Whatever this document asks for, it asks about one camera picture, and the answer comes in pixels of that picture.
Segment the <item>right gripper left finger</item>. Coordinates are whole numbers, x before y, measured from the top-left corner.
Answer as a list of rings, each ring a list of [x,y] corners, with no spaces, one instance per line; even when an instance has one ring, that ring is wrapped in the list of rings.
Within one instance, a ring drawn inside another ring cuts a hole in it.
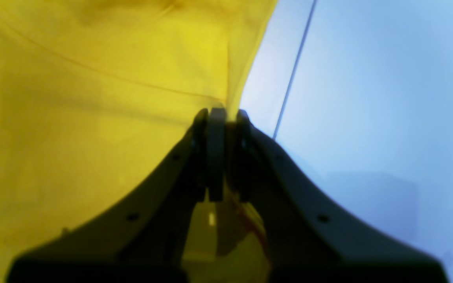
[[[156,169],[111,208],[18,256],[8,283],[186,283],[197,202],[223,200],[224,108],[202,109]]]

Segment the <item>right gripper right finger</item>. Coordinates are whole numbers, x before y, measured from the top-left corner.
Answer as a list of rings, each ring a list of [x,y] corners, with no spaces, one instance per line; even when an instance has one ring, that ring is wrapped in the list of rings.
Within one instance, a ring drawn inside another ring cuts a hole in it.
[[[385,235],[325,195],[244,110],[229,123],[230,188],[261,217],[270,283],[446,283],[433,256]]]

